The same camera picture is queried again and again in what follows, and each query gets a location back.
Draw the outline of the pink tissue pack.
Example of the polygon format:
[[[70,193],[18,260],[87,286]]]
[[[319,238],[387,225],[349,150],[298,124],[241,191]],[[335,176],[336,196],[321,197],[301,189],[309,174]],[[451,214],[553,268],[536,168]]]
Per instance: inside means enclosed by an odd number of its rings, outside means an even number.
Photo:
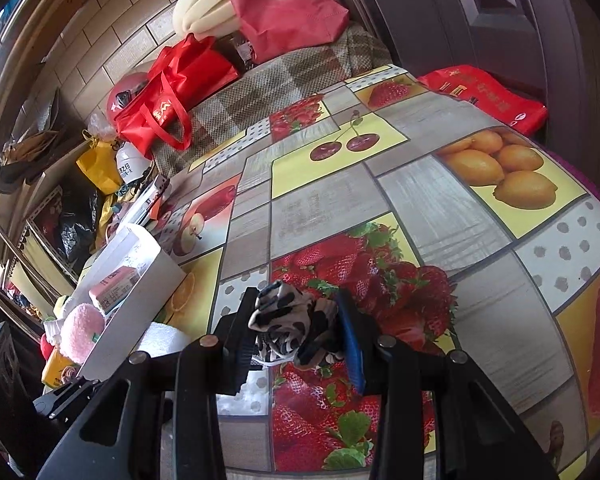
[[[108,314],[129,295],[139,279],[140,274],[135,268],[120,266],[92,286],[88,291],[88,296],[96,308]]]

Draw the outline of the white carton box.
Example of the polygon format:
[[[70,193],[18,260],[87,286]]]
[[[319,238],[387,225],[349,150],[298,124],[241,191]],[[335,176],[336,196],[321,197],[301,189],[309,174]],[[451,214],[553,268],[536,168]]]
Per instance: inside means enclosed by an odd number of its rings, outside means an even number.
[[[132,203],[129,210],[120,221],[120,226],[137,224],[141,226],[148,218],[151,208],[160,200],[169,187],[170,179],[163,174],[158,174],[145,191],[140,193],[138,199]]]

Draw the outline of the fruit pattern tablecloth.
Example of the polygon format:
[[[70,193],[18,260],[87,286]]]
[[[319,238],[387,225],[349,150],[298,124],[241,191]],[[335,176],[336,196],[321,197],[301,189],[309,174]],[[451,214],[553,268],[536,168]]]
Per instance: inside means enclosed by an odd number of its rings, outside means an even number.
[[[560,478],[600,479],[600,200],[538,144],[388,65],[240,128],[172,185],[142,286],[166,295],[161,321],[197,338],[250,287],[345,288],[384,332],[467,352]]]

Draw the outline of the white foam sheet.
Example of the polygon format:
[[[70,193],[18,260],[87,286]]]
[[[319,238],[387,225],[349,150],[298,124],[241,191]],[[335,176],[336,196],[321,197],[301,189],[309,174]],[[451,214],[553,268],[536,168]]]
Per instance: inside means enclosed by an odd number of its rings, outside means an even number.
[[[178,353],[192,342],[192,338],[168,324],[152,322],[140,337],[135,351],[146,352],[152,358]]]

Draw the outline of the red plastic bag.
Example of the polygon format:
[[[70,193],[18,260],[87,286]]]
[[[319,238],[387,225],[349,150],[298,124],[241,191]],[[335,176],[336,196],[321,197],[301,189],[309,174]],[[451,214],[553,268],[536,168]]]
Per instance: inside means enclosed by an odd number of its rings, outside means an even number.
[[[475,105],[523,136],[533,136],[548,118],[544,104],[518,96],[489,73],[471,65],[433,70],[417,80],[429,90]]]

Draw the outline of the pink plush ball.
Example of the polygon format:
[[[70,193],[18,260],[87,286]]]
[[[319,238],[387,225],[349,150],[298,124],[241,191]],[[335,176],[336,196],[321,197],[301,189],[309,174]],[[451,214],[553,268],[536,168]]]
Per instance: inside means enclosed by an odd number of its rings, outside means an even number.
[[[76,364],[83,364],[105,329],[106,318],[92,304],[79,304],[64,319],[59,352]]]

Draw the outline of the red helmet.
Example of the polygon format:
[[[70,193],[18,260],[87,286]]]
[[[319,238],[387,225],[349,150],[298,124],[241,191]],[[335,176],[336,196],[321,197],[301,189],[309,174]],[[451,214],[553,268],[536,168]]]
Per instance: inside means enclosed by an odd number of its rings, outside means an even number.
[[[117,114],[133,101],[146,84],[148,84],[147,73],[135,72],[126,74],[112,87],[105,107],[110,124],[114,123]]]

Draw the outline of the black white patterned cloth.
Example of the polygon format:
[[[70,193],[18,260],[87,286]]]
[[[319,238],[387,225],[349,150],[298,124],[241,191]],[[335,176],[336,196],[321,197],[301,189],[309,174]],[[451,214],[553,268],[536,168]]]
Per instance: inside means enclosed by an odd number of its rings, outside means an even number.
[[[256,334],[253,361],[263,366],[291,363],[313,370],[344,360],[336,302],[316,299],[286,282],[273,282],[258,293],[248,327]]]

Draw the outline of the dark red fabric bag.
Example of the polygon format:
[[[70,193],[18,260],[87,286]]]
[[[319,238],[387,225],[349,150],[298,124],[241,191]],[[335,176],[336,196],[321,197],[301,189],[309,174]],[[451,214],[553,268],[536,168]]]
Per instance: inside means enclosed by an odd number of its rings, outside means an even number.
[[[230,0],[253,61],[336,41],[349,26],[349,10],[336,0]]]

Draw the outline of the red tote bag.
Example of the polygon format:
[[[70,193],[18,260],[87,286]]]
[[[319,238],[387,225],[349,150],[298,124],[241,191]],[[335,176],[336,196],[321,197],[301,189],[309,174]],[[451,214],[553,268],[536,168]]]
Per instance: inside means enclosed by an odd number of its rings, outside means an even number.
[[[215,49],[215,39],[188,35],[162,49],[148,70],[148,83],[130,104],[114,115],[122,140],[152,157],[160,141],[179,152],[193,142],[189,110],[239,77],[234,65]]]

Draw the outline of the red plush apple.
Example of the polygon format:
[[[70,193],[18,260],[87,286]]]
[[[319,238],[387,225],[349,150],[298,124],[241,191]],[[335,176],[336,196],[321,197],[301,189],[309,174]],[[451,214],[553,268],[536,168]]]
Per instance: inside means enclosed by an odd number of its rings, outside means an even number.
[[[55,347],[48,342],[45,334],[43,334],[40,338],[40,350],[45,361],[50,358],[55,350]]]

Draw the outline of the yellow small box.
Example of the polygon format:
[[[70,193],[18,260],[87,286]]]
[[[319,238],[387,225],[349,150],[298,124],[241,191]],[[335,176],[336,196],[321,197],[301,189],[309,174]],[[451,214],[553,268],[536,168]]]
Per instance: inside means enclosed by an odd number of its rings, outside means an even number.
[[[56,389],[62,385],[62,372],[67,367],[74,367],[74,363],[63,356],[58,349],[54,349],[42,371],[42,383],[48,388]]]

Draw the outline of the plaid covered box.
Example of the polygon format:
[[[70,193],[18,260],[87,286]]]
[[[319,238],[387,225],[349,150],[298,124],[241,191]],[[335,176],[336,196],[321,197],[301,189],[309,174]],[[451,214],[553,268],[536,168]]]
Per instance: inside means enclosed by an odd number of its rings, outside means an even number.
[[[157,169],[168,177],[256,122],[337,82],[392,62],[388,48],[359,24],[332,44],[302,48],[253,67],[188,111],[189,148],[152,144]]]

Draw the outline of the black plastic bag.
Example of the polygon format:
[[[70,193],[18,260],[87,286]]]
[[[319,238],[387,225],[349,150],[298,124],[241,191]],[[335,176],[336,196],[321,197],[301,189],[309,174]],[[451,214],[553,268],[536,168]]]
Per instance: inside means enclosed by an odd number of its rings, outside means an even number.
[[[80,188],[68,186],[62,190],[56,240],[58,252],[76,274],[82,271],[90,258],[103,200],[99,189],[89,183]]]

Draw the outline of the dark wooden door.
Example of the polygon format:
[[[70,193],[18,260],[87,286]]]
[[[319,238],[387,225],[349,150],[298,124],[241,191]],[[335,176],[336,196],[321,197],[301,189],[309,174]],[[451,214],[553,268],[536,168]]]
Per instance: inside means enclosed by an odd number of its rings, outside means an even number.
[[[550,111],[549,148],[600,166],[600,18],[586,0],[340,0],[414,74],[468,64]]]

